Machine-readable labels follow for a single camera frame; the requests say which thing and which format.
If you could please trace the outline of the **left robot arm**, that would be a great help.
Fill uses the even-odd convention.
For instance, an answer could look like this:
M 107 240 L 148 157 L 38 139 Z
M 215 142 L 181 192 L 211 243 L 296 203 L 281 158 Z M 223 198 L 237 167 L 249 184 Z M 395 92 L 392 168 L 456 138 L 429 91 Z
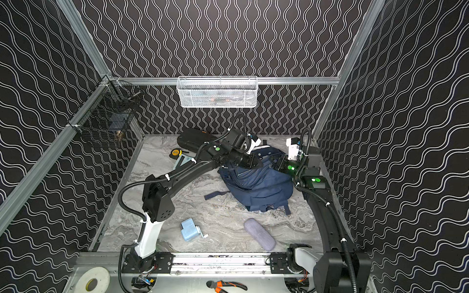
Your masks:
M 159 177 L 149 176 L 144 181 L 126 185 L 117 195 L 118 204 L 125 211 L 142 220 L 138 238 L 132 244 L 121 246 L 118 271 L 149 273 L 156 266 L 156 243 L 163 223 L 175 212 L 173 197 L 189 183 L 205 173 L 222 166 L 253 170 L 262 166 L 253 154 L 262 143 L 256 134 L 233 125 L 219 137 L 199 129 L 189 128 L 178 136 L 177 144 L 195 154 L 188 162 Z M 136 186 L 143 186 L 142 211 L 127 206 L 123 194 Z

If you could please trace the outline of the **navy blue backpack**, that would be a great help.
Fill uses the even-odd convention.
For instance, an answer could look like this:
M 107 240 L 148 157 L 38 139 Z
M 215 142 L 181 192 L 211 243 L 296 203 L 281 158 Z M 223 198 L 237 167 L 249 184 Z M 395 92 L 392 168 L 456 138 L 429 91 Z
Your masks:
M 276 159 L 285 153 L 264 145 L 254 148 L 252 154 L 262 163 L 261 168 L 248 170 L 233 164 L 220 167 L 218 173 L 228 190 L 212 192 L 205 195 L 204 199 L 231 193 L 250 212 L 266 212 L 283 207 L 285 214 L 291 215 L 288 200 L 293 195 L 292 177 L 274 169 Z

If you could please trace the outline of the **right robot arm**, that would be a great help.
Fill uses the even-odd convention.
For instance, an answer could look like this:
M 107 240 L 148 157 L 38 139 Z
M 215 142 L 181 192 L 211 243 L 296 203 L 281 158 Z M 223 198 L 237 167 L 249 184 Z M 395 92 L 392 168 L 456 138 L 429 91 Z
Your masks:
M 306 244 L 287 250 L 288 269 L 308 281 L 309 293 L 363 293 L 371 270 L 371 259 L 360 251 L 347 233 L 333 201 L 332 187 L 321 175 L 320 149 L 311 145 L 311 130 L 305 128 L 294 151 L 274 160 L 276 171 L 290 175 L 295 190 L 302 193 L 319 228 L 322 253 Z

